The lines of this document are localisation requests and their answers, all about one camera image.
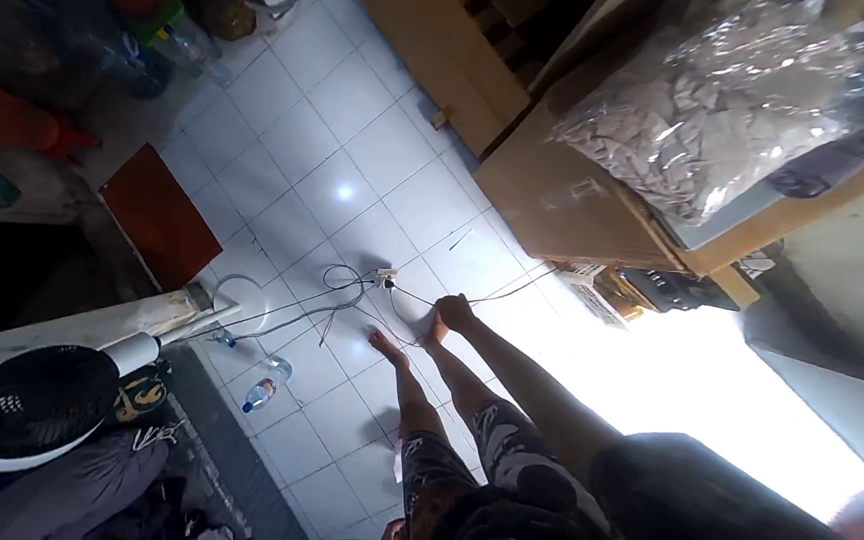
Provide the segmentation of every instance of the cable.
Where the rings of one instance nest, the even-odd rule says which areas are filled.
[[[480,302],[486,302],[486,301],[489,301],[489,300],[498,300],[498,299],[500,299],[500,298],[505,298],[505,297],[507,297],[507,296],[511,296],[511,295],[516,294],[517,292],[521,291],[522,289],[525,289],[525,288],[531,286],[532,284],[534,284],[534,283],[537,282],[538,280],[544,278],[545,276],[548,276],[549,274],[551,274],[552,272],[555,272],[556,270],[558,270],[558,268],[553,268],[553,269],[549,270],[548,272],[545,272],[545,273],[541,274],[540,276],[536,276],[535,278],[529,280],[529,282],[525,283],[525,284],[522,285],[521,287],[517,287],[517,288],[515,288],[515,289],[512,289],[512,290],[510,290],[510,291],[507,292],[507,293],[501,294],[501,295],[499,295],[499,296],[492,296],[492,297],[489,297],[489,298],[483,298],[482,300],[469,300],[469,301],[468,301],[468,304],[469,304],[470,306],[472,306],[472,305],[478,304],[478,303],[480,303]],[[396,302],[395,302],[395,301],[393,300],[393,298],[392,298],[392,291],[394,291],[394,290],[401,291],[401,292],[405,293],[406,295],[411,296],[411,297],[414,298],[415,300],[418,300],[418,301],[420,301],[420,302],[423,302],[423,303],[425,303],[425,304],[431,306],[432,308],[435,308],[435,303],[433,303],[433,302],[431,302],[431,301],[429,301],[429,300],[426,300],[425,298],[420,298],[420,297],[418,297],[418,296],[412,294],[411,292],[409,292],[409,291],[407,291],[407,290],[405,290],[405,289],[399,287],[398,285],[396,285],[395,288],[389,289],[389,304],[391,305],[391,310],[395,313],[395,316],[398,317],[398,319],[399,319],[400,321],[402,321],[403,323],[405,323],[406,325],[408,325],[409,323],[408,323],[408,322],[405,320],[405,318],[402,317],[402,315],[399,313],[399,310],[396,308]],[[373,316],[372,316],[371,314],[369,314],[369,313],[366,313],[366,315],[368,315],[369,317],[372,317],[373,319],[376,319],[376,317],[373,317]],[[390,332],[390,333],[392,332],[392,329],[391,329],[388,325],[383,325],[383,326],[385,326],[385,328],[389,329],[389,332]],[[418,343],[420,343],[420,342],[421,342],[421,341],[422,341],[422,340],[423,340],[423,339],[428,335],[428,332],[423,333],[423,334],[420,335],[419,337],[415,338],[413,341],[405,341],[405,340],[402,339],[401,337],[398,337],[397,335],[395,335],[394,332],[393,332],[391,335],[392,335],[395,339],[398,339],[399,341],[401,341],[401,342],[402,342],[404,345],[406,345],[406,346],[411,346],[411,347],[420,347],[420,346],[418,345]]]
[[[545,276],[548,276],[549,274],[551,274],[552,272],[555,272],[556,270],[558,270],[558,268],[553,268],[553,269],[549,270],[548,272],[545,272],[545,273],[542,274],[541,276],[538,276],[538,277],[536,277],[535,279],[532,279],[531,281],[525,283],[525,284],[522,285],[521,287],[519,287],[519,288],[517,288],[517,289],[514,289],[514,290],[510,290],[509,292],[507,292],[507,293],[505,293],[505,294],[500,294],[499,296],[490,296],[490,297],[488,297],[488,298],[483,298],[482,300],[469,300],[468,302],[469,302],[470,304],[478,304],[479,302],[487,302],[487,301],[489,301],[489,300],[498,300],[498,299],[500,299],[500,298],[505,298],[505,297],[507,297],[507,296],[510,296],[510,295],[516,294],[517,292],[521,291],[522,289],[525,289],[525,288],[531,286],[532,284],[534,284],[534,283],[537,282],[538,280],[541,280],[542,278],[544,278]]]
[[[392,291],[393,291],[393,290],[396,290],[396,289],[398,289],[398,290],[404,292],[405,294],[411,296],[412,298],[414,298],[415,300],[418,300],[419,302],[425,302],[425,303],[428,304],[429,306],[435,308],[435,303],[432,303],[431,301],[426,300],[425,298],[419,298],[418,296],[412,294],[411,292],[409,292],[409,291],[407,291],[407,290],[405,290],[405,289],[403,289],[403,288],[399,288],[399,287],[395,287],[395,288],[389,290],[390,298],[391,298]],[[399,319],[402,319],[402,315],[399,315],[399,313],[395,313],[395,314],[398,315],[398,318],[399,318]]]
[[[352,282],[350,282],[350,283],[347,283],[347,284],[345,284],[345,285],[339,286],[339,287],[333,287],[332,285],[329,285],[328,283],[326,283],[326,277],[329,276],[330,271],[333,270],[333,269],[335,269],[335,268],[347,268],[347,269],[348,269],[348,270],[349,270],[353,275],[355,275],[354,281],[352,281]],[[375,272],[375,270],[372,270],[372,271],[370,271],[370,272],[366,272],[365,274],[361,274],[361,275],[359,275],[359,274],[356,274],[354,268],[353,268],[352,266],[349,266],[348,264],[333,264],[332,266],[329,266],[328,268],[326,268],[326,269],[325,269],[325,273],[322,274],[322,282],[323,282],[323,283],[325,284],[325,286],[329,289],[329,290],[327,290],[327,291],[325,291],[325,292],[318,293],[317,295],[310,296],[310,297],[305,298],[305,299],[303,299],[303,300],[298,300],[298,301],[294,301],[294,302],[292,302],[292,303],[287,303],[287,304],[285,304],[285,305],[281,305],[281,306],[279,306],[279,307],[276,307],[275,309],[270,309],[270,310],[268,310],[268,311],[265,311],[265,312],[259,313],[259,314],[257,314],[257,315],[252,315],[252,316],[250,316],[250,317],[246,317],[246,318],[244,318],[244,319],[239,319],[239,320],[237,320],[237,321],[232,321],[232,322],[227,323],[227,324],[224,324],[224,325],[218,325],[218,327],[212,327],[212,328],[210,328],[210,329],[208,329],[208,330],[201,331],[201,332],[199,332],[199,333],[194,333],[194,334],[192,334],[192,335],[187,335],[186,337],[183,337],[183,338],[177,339],[176,341],[188,341],[188,340],[191,340],[191,339],[194,339],[194,338],[198,338],[198,337],[201,337],[201,336],[209,335],[209,334],[214,333],[216,330],[219,330],[219,329],[227,329],[228,327],[230,327],[230,326],[234,326],[234,325],[237,325],[237,324],[239,324],[239,323],[244,323],[244,322],[246,322],[246,321],[251,321],[251,320],[253,320],[253,319],[258,319],[259,317],[264,317],[264,316],[269,315],[269,314],[271,314],[271,313],[275,313],[275,312],[279,312],[279,311],[281,311],[281,310],[285,310],[286,308],[292,308],[292,307],[294,307],[294,306],[298,306],[298,305],[300,305],[302,302],[308,302],[309,300],[314,300],[314,299],[316,299],[316,298],[319,298],[320,296],[325,296],[325,295],[327,295],[327,294],[330,294],[330,293],[333,292],[333,291],[342,290],[342,289],[347,289],[347,288],[349,288],[349,287],[351,287],[351,286],[358,285],[359,288],[360,288],[360,290],[359,290],[359,294],[357,294],[357,295],[355,296],[355,298],[353,298],[353,299],[351,299],[351,300],[343,301],[342,303],[339,303],[339,304],[334,305],[334,306],[332,306],[332,307],[319,307],[319,308],[313,309],[313,310],[311,310],[311,311],[305,311],[305,310],[303,310],[301,315],[295,317],[294,319],[292,319],[292,320],[290,320],[290,321],[284,322],[284,323],[282,323],[282,324],[280,324],[280,325],[275,325],[275,326],[273,326],[273,327],[271,327],[271,328],[268,328],[268,329],[265,329],[265,330],[262,330],[262,331],[259,331],[259,332],[250,333],[250,334],[245,334],[245,335],[239,335],[239,336],[237,336],[237,338],[240,338],[240,339],[241,339],[241,338],[261,338],[261,337],[263,337],[263,336],[266,336],[266,335],[268,335],[268,334],[271,334],[272,332],[275,332],[276,330],[278,330],[278,329],[280,329],[280,328],[287,327],[287,326],[291,325],[292,323],[295,323],[295,322],[297,322],[297,321],[300,321],[300,320],[303,319],[303,317],[306,317],[306,316],[311,315],[311,314],[313,314],[313,313],[321,313],[321,312],[332,312],[332,313],[335,313],[335,312],[337,312],[337,311],[339,311],[339,310],[347,310],[347,309],[349,309],[349,308],[354,307],[356,304],[358,304],[358,303],[362,300],[362,298],[365,296],[365,293],[366,293],[366,287],[365,287],[365,284],[373,284],[373,283],[375,282],[374,280],[371,280],[371,279],[363,279],[363,277],[367,276],[368,274],[371,274],[372,272]]]
[[[330,284],[328,283],[327,279],[328,279],[329,273],[330,273],[332,270],[336,269],[336,268],[346,268],[346,269],[348,269],[348,270],[349,270],[349,271],[350,271],[350,272],[355,276],[355,277],[354,277],[354,280],[351,281],[351,282],[349,282],[349,283],[347,283],[347,284],[345,284],[345,285],[338,286],[338,287],[333,287],[332,285],[330,285]],[[521,287],[518,287],[518,288],[516,288],[516,289],[513,289],[513,290],[511,290],[511,291],[509,291],[509,292],[507,292],[507,293],[505,293],[505,294],[501,294],[501,295],[499,295],[499,296],[493,296],[493,297],[490,297],[490,298],[483,298],[483,299],[481,299],[481,300],[469,300],[468,303],[469,303],[470,305],[473,305],[473,304],[478,304],[478,303],[480,303],[480,302],[486,302],[486,301],[489,301],[489,300],[498,300],[498,299],[500,299],[500,298],[505,298],[505,297],[507,297],[507,296],[513,295],[513,294],[515,294],[515,293],[521,291],[522,289],[525,289],[525,288],[531,286],[531,285],[534,284],[536,281],[540,280],[541,278],[544,278],[545,276],[548,276],[549,274],[551,274],[552,272],[555,272],[556,270],[558,270],[558,268],[553,268],[553,269],[549,270],[548,272],[545,272],[545,273],[541,274],[540,276],[537,276],[537,277],[531,279],[529,282],[525,283],[525,284],[522,285]],[[311,310],[311,311],[306,311],[305,309],[303,309],[301,315],[298,315],[297,317],[294,317],[294,319],[292,319],[292,320],[290,320],[290,321],[286,321],[286,322],[284,322],[284,323],[282,323],[282,324],[275,325],[275,326],[273,326],[273,327],[271,327],[271,328],[268,328],[268,329],[265,329],[265,330],[262,330],[262,331],[258,331],[258,332],[255,332],[255,333],[248,333],[248,334],[244,334],[244,335],[239,335],[239,336],[237,336],[237,338],[238,338],[238,339],[241,339],[241,338],[261,338],[261,337],[263,337],[263,336],[267,336],[267,335],[269,335],[269,334],[275,332],[275,331],[278,330],[278,329],[281,329],[281,328],[287,327],[287,326],[289,326],[289,325],[291,325],[291,324],[293,324],[293,323],[295,323],[295,322],[297,322],[297,321],[300,321],[300,320],[302,320],[304,317],[307,317],[307,316],[309,316],[309,315],[312,315],[313,313],[330,312],[330,313],[329,313],[329,320],[328,320],[328,322],[325,324],[325,329],[324,329],[324,331],[322,332],[321,339],[318,341],[318,346],[321,347],[321,346],[322,346],[322,343],[325,342],[325,340],[326,340],[326,335],[329,333],[329,330],[332,328],[332,320],[333,320],[333,318],[335,317],[335,313],[339,312],[340,310],[348,310],[349,308],[355,308],[355,309],[358,310],[359,312],[361,312],[361,313],[365,313],[368,317],[371,317],[372,319],[374,319],[375,321],[377,321],[379,324],[381,324],[383,327],[385,327],[385,329],[389,331],[389,334],[391,334],[391,336],[392,336],[393,338],[397,339],[400,343],[402,343],[403,346],[407,346],[407,347],[420,347],[420,345],[418,345],[418,344],[419,344],[419,343],[420,343],[420,342],[421,342],[421,341],[426,337],[426,335],[428,334],[428,332],[423,333],[422,335],[416,337],[416,338],[415,338],[414,340],[412,340],[412,341],[406,341],[406,340],[402,339],[401,337],[397,336],[396,333],[392,330],[392,328],[391,328],[391,327],[390,327],[390,326],[389,326],[385,321],[379,319],[377,316],[373,315],[372,313],[367,312],[365,309],[363,309],[363,308],[361,308],[361,307],[359,307],[359,306],[357,305],[357,304],[358,304],[359,302],[361,302],[362,299],[365,297],[366,290],[367,290],[365,284],[374,284],[374,283],[375,283],[375,281],[374,281],[373,279],[363,279],[363,277],[365,277],[365,276],[367,276],[367,275],[369,275],[369,274],[371,274],[371,273],[373,273],[373,272],[375,272],[375,270],[371,270],[371,271],[369,271],[369,272],[366,272],[365,274],[355,274],[355,270],[354,270],[354,268],[353,268],[352,266],[349,266],[348,264],[333,264],[333,265],[329,266],[328,268],[326,268],[326,269],[325,269],[325,272],[324,272],[324,273],[322,274],[322,276],[321,276],[321,282],[322,282],[322,284],[325,285],[325,286],[328,288],[328,290],[325,291],[325,292],[318,293],[317,295],[310,296],[310,297],[308,297],[308,298],[306,298],[306,299],[298,300],[298,301],[295,301],[295,302],[293,302],[293,303],[287,303],[287,304],[285,304],[285,305],[282,305],[282,306],[276,307],[275,309],[270,309],[269,311],[265,311],[265,312],[263,312],[263,313],[259,313],[259,314],[257,314],[257,315],[252,315],[252,316],[250,316],[250,317],[246,317],[246,318],[244,318],[244,319],[239,319],[239,320],[237,320],[237,321],[233,321],[233,322],[228,323],[228,324],[225,324],[225,325],[218,325],[218,327],[212,327],[212,328],[210,328],[210,329],[208,329],[208,330],[201,331],[201,332],[199,332],[199,333],[194,333],[194,334],[192,334],[192,335],[188,335],[188,336],[183,337],[183,338],[179,338],[179,339],[177,339],[176,341],[188,341],[188,340],[195,339],[195,338],[198,338],[198,337],[201,337],[201,336],[209,335],[209,334],[214,333],[216,330],[219,330],[219,329],[227,329],[227,328],[230,327],[230,326],[234,326],[234,325],[237,325],[237,324],[239,324],[239,323],[244,323],[244,322],[246,322],[246,321],[251,321],[251,320],[253,320],[253,319],[258,319],[258,317],[264,317],[264,316],[269,315],[269,314],[271,314],[271,313],[275,313],[275,312],[279,312],[279,311],[281,311],[281,310],[285,310],[286,308],[292,308],[292,307],[294,307],[294,306],[299,306],[302,302],[308,302],[309,300],[314,300],[314,299],[319,298],[319,297],[321,297],[321,296],[325,296],[325,295],[327,295],[327,294],[330,294],[331,292],[334,292],[334,291],[337,291],[337,290],[347,289],[347,288],[350,288],[350,287],[352,287],[352,286],[357,285],[357,286],[359,286],[359,293],[358,293],[357,295],[355,295],[355,298],[353,298],[353,299],[351,299],[351,300],[343,301],[343,302],[338,303],[338,304],[336,304],[336,305],[334,305],[334,306],[331,306],[331,307],[318,307],[318,308],[313,309],[313,310]],[[418,296],[412,294],[411,292],[409,292],[409,291],[407,291],[407,290],[405,290],[405,289],[403,289],[403,288],[401,288],[401,287],[399,287],[399,286],[397,286],[397,285],[395,286],[395,288],[393,288],[393,289],[389,289],[389,304],[391,304],[391,310],[395,313],[395,316],[398,317],[399,320],[401,320],[401,321],[402,321],[403,323],[405,323],[406,325],[408,325],[409,323],[406,322],[406,320],[405,320],[404,318],[402,318],[402,315],[400,315],[399,310],[396,308],[396,303],[395,303],[395,302],[393,301],[393,299],[392,299],[392,291],[393,291],[393,290],[396,290],[396,289],[399,290],[399,291],[401,291],[401,292],[403,292],[404,294],[406,294],[406,295],[408,295],[408,296],[411,296],[411,297],[414,298],[415,300],[418,300],[418,301],[420,301],[420,302],[423,302],[423,303],[425,303],[425,304],[431,306],[432,308],[435,308],[435,303],[434,303],[434,302],[429,301],[429,300],[426,300],[426,299],[424,299],[424,298],[420,298],[420,297],[418,297]]]

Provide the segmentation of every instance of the clear plastic wrap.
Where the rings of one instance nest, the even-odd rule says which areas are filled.
[[[689,225],[787,162],[837,141],[864,100],[864,33],[821,1],[725,0],[656,33],[553,129]]]

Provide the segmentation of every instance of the floor mat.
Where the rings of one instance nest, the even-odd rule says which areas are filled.
[[[163,291],[182,287],[222,253],[209,225],[149,144],[99,192]]]

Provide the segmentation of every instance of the folded cloth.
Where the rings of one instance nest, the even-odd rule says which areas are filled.
[[[0,540],[81,539],[126,509],[156,479],[169,454],[165,441],[143,432],[117,431],[8,486],[0,493]]]

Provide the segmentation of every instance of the patterned shorts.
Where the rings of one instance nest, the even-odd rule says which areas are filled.
[[[546,448],[534,424],[505,399],[473,417],[475,443],[488,483],[523,504],[581,512],[604,532],[609,525],[595,499]],[[452,503],[479,488],[450,446],[430,431],[410,433],[402,445],[407,537],[431,538]]]

